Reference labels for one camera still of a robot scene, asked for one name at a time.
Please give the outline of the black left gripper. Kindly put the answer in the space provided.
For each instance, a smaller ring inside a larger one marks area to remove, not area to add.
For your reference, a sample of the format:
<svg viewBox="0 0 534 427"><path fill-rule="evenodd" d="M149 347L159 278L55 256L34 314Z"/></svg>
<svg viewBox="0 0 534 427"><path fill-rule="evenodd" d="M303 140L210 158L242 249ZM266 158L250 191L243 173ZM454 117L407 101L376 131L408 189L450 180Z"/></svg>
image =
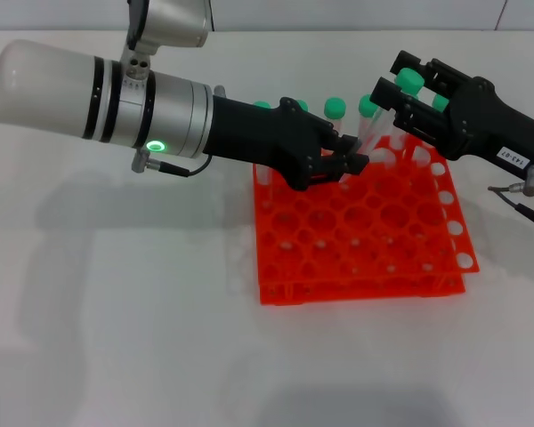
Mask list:
<svg viewBox="0 0 534 427"><path fill-rule="evenodd" d="M356 152L360 140L283 97L275 109L214 97L204 152L278 172L297 191L360 175L369 157ZM331 156L323 156L322 151Z"/></svg>

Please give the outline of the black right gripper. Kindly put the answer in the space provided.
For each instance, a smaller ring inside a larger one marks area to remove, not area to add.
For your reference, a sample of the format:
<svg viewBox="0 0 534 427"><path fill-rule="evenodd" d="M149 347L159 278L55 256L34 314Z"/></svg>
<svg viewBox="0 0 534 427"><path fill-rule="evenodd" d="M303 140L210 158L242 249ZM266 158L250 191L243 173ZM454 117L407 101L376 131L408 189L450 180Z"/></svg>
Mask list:
<svg viewBox="0 0 534 427"><path fill-rule="evenodd" d="M434 146L448 160L474 156L520 179L528 176L534 165L534 119L501 101L488 80L471 79L438 59L422 64L418 57L401 50L390 72L398 75L403 68L416 71L430 90L461 86L442 114L380 77L370 100L386 111L395 111L395 127Z"/></svg>

